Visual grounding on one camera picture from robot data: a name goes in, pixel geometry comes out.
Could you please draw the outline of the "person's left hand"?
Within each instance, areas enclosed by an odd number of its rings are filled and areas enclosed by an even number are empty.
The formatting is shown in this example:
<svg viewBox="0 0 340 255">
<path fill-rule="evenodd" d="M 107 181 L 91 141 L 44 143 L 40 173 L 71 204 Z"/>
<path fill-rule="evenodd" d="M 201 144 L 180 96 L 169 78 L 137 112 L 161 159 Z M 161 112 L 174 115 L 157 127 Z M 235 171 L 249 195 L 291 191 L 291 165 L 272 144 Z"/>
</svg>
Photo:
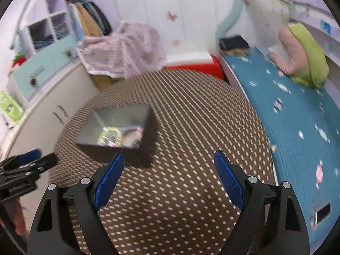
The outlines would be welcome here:
<svg viewBox="0 0 340 255">
<path fill-rule="evenodd" d="M 23 215 L 23 209 L 20 203 L 15 204 L 13 224 L 15 226 L 15 232 L 19 236 L 27 236 L 28 231 L 26 229 L 25 219 Z"/>
</svg>

